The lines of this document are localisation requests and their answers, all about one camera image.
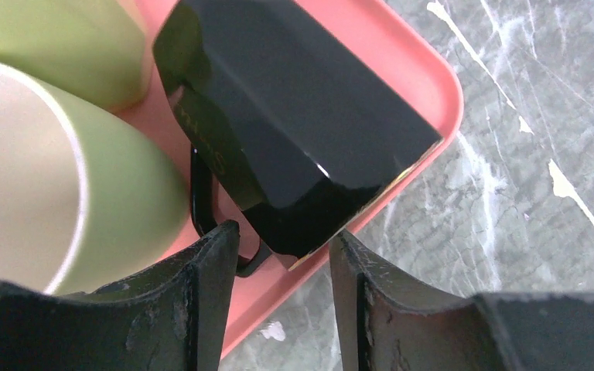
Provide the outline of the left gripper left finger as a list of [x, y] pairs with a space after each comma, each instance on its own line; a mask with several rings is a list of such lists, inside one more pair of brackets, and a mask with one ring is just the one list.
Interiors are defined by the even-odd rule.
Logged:
[[0, 281], [0, 370], [215, 370], [239, 226], [89, 294], [54, 297]]

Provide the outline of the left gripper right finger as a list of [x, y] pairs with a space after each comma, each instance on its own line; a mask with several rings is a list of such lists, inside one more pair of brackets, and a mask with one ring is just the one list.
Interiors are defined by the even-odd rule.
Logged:
[[594, 292], [461, 298], [347, 231], [329, 263], [345, 370], [594, 370]]

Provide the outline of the black mug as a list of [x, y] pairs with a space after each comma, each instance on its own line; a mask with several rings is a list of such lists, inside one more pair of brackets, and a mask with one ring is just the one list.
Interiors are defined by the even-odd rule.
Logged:
[[219, 183], [259, 236], [240, 277], [315, 253], [443, 140], [294, 1], [179, 1], [152, 52], [192, 145], [196, 231]]

